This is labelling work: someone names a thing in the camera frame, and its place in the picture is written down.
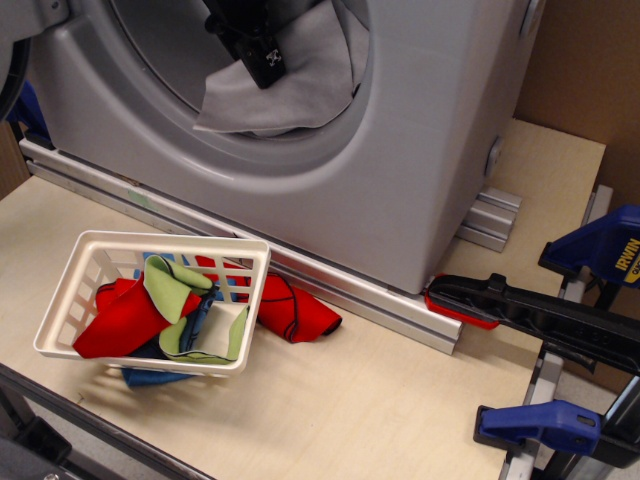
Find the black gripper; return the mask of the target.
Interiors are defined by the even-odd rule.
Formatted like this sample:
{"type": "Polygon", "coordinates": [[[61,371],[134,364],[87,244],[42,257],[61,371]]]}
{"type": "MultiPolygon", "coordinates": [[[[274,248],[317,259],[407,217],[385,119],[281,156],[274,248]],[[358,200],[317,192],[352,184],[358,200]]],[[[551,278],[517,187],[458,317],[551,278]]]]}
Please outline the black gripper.
{"type": "Polygon", "coordinates": [[[277,33],[318,1],[204,0],[208,33],[215,34],[240,61],[259,89],[286,74],[277,33]]]}

